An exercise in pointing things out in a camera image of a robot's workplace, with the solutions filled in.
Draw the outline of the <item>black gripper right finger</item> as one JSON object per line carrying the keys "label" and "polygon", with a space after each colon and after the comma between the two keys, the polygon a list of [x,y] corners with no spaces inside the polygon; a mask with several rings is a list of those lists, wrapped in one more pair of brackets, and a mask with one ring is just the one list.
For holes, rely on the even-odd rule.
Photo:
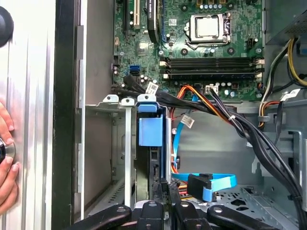
{"label": "black gripper right finger", "polygon": [[202,211],[194,204],[180,199],[179,186],[169,185],[172,230],[272,230],[264,222],[223,205],[213,205]]}

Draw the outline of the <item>person's bare hand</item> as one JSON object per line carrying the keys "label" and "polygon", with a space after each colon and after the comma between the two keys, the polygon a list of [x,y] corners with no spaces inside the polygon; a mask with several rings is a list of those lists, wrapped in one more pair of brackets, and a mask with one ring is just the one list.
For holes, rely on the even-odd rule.
{"label": "person's bare hand", "polygon": [[[14,143],[11,131],[14,131],[12,118],[0,103],[0,138],[6,145]],[[19,164],[13,163],[13,158],[8,156],[0,163],[0,214],[5,214],[14,206],[18,196],[18,185],[16,182],[19,172]]]}

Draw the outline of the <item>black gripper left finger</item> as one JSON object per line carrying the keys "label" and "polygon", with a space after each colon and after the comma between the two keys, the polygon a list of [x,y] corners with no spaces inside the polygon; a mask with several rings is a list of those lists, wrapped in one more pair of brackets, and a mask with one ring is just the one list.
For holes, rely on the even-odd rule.
{"label": "black gripper left finger", "polygon": [[154,183],[152,200],[143,200],[130,208],[112,205],[67,227],[68,230],[162,230],[164,228],[163,190],[167,181]]}

